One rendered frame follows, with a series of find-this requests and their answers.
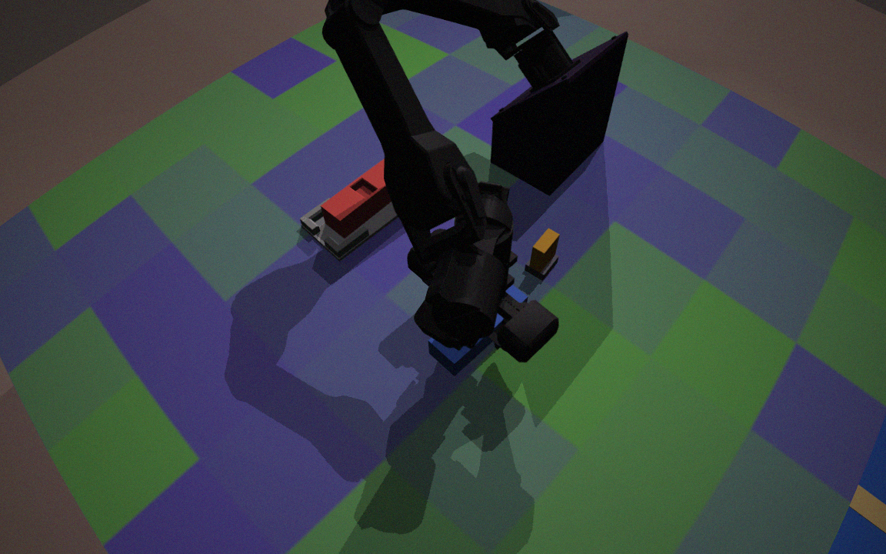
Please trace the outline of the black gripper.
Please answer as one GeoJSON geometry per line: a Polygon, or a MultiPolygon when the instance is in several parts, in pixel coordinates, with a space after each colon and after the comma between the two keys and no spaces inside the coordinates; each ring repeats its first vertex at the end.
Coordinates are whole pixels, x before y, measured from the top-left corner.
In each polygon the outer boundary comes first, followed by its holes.
{"type": "MultiPolygon", "coordinates": [[[[501,348],[515,360],[527,362],[546,342],[555,337],[559,318],[539,304],[537,299],[530,301],[530,304],[519,304],[506,293],[514,284],[514,277],[508,271],[517,262],[517,257],[511,250],[511,257],[505,266],[505,281],[497,311],[504,319],[502,326],[489,338],[495,341],[495,349],[501,348]]],[[[414,248],[409,249],[407,260],[409,269],[430,286],[437,262],[421,265],[414,248]]]]}

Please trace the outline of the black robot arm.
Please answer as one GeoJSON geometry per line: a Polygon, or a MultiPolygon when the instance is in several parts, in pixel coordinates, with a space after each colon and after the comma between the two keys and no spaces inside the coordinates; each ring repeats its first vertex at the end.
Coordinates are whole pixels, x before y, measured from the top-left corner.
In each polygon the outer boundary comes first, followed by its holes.
{"type": "Polygon", "coordinates": [[[322,36],[335,49],[384,151],[384,180],[421,265],[437,262],[415,323],[446,348],[470,349],[495,330],[511,257],[509,187],[477,182],[456,142],[434,130],[380,25],[409,10],[481,31],[505,61],[514,56],[533,92],[572,61],[537,0],[329,0],[322,36]],[[537,31],[517,47],[516,43],[537,31]],[[520,51],[521,50],[521,51],[520,51]],[[516,54],[515,54],[516,53],[516,54]],[[430,230],[455,219],[431,236],[430,230]]]}

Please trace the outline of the blue bar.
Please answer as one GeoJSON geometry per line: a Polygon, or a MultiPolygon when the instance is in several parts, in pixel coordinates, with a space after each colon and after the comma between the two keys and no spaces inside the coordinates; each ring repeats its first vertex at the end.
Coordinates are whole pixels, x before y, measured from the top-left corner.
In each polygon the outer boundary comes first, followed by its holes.
{"type": "MultiPolygon", "coordinates": [[[[513,299],[516,299],[519,304],[521,304],[521,302],[528,301],[528,297],[524,293],[521,293],[521,291],[514,287],[514,285],[507,289],[506,293],[508,293],[513,299]]],[[[504,318],[502,318],[501,315],[497,313],[495,331],[499,329],[500,326],[502,326],[503,319],[504,318]]],[[[495,333],[495,331],[493,331],[493,333],[495,333]]],[[[460,350],[457,350],[454,347],[446,348],[444,345],[441,345],[441,343],[435,341],[433,338],[430,338],[428,340],[429,354],[433,355],[434,359],[440,362],[441,365],[443,365],[443,367],[448,370],[448,372],[450,372],[453,376],[456,376],[469,362],[474,360],[474,358],[477,357],[478,354],[481,354],[483,349],[488,347],[488,345],[493,342],[493,340],[491,340],[489,336],[485,338],[479,338],[477,344],[475,344],[475,346],[471,349],[464,345],[463,348],[461,348],[460,350]]]]}

